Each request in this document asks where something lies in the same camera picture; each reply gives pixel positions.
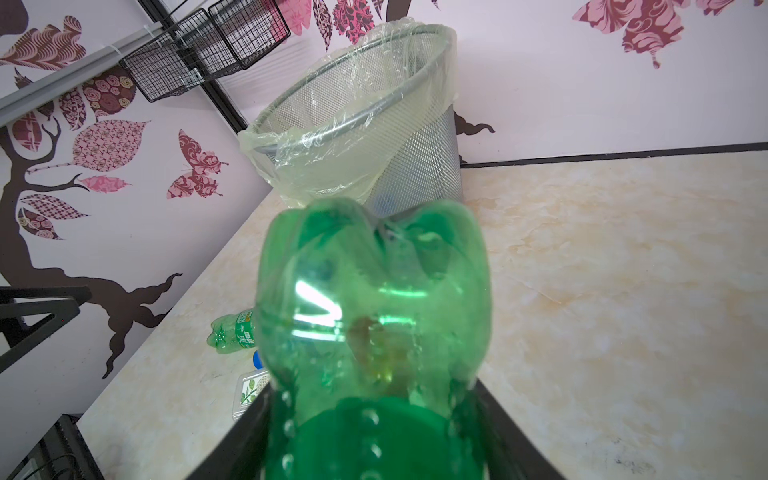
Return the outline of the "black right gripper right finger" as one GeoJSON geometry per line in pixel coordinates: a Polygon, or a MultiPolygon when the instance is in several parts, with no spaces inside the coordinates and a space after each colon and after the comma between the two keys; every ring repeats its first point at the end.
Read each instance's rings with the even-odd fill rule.
{"type": "Polygon", "coordinates": [[[565,479],[480,380],[475,383],[474,395],[488,479],[565,479]]]}

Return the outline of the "green bottle yellow cap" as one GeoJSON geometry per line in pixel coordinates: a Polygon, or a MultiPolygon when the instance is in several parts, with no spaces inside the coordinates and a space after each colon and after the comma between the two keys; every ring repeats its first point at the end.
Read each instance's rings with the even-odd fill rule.
{"type": "Polygon", "coordinates": [[[214,320],[211,323],[211,333],[206,339],[207,345],[214,348],[218,354],[231,354],[255,348],[252,319],[253,310],[246,309],[214,320]]]}
{"type": "Polygon", "coordinates": [[[274,389],[264,477],[483,478],[472,390],[491,313],[483,236],[459,202],[278,214],[254,313],[274,389]]]}

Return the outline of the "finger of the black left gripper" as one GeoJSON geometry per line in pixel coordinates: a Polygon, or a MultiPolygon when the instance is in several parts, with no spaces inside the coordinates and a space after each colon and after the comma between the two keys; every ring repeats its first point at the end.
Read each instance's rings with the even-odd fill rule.
{"type": "Polygon", "coordinates": [[[92,297],[87,286],[1,288],[1,336],[9,349],[1,354],[1,372],[80,314],[92,297]]]}

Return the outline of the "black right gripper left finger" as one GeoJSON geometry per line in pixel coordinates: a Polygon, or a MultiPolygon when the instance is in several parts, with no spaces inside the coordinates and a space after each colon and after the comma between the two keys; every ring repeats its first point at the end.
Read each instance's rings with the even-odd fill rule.
{"type": "Polygon", "coordinates": [[[188,480],[260,479],[266,464],[273,388],[268,385],[188,480]]]}

